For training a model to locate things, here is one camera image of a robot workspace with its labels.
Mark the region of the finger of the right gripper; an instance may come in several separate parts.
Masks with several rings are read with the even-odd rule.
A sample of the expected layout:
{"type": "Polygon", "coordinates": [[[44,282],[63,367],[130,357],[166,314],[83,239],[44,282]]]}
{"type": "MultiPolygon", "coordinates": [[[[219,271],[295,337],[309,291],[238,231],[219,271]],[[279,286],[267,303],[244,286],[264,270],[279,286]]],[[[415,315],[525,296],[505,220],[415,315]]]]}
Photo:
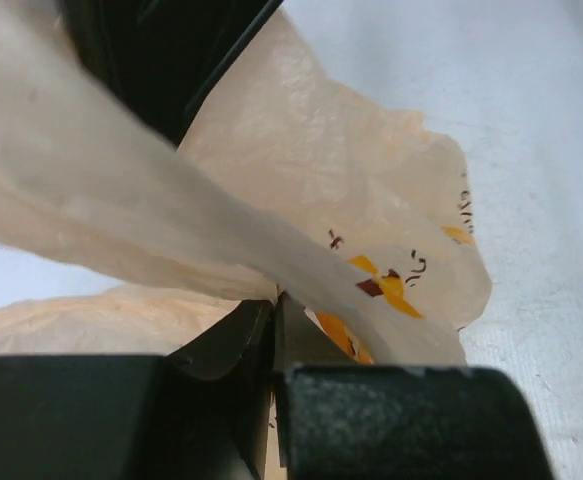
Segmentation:
{"type": "Polygon", "coordinates": [[[281,0],[61,0],[81,65],[180,145],[204,100],[281,0]]]}

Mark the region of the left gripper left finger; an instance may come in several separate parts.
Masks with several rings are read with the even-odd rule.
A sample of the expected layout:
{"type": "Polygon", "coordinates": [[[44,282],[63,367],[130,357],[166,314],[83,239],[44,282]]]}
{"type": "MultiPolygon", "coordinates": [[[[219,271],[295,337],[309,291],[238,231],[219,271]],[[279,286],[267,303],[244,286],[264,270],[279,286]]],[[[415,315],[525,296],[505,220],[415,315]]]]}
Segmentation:
{"type": "Polygon", "coordinates": [[[0,479],[262,478],[272,313],[165,356],[0,356],[0,479]]]}

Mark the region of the orange plastic bag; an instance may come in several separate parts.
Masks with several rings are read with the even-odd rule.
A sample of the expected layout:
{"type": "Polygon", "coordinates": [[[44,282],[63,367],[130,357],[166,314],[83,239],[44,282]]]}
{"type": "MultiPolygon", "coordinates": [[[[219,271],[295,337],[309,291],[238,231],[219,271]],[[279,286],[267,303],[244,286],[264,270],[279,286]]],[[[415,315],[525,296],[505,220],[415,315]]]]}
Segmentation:
{"type": "Polygon", "coordinates": [[[0,308],[0,355],[167,354],[288,293],[362,363],[462,365],[492,282],[457,142],[330,79],[274,14],[169,144],[0,1],[0,245],[120,280],[0,308]]]}

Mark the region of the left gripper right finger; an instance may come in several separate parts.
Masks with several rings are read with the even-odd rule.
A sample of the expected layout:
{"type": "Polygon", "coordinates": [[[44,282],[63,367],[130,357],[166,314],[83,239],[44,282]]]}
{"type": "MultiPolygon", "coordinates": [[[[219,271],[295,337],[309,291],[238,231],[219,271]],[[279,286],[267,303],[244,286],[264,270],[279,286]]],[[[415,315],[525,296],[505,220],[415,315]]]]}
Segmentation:
{"type": "Polygon", "coordinates": [[[291,479],[547,479],[525,398],[474,367],[360,365],[282,295],[273,378],[291,479]]]}

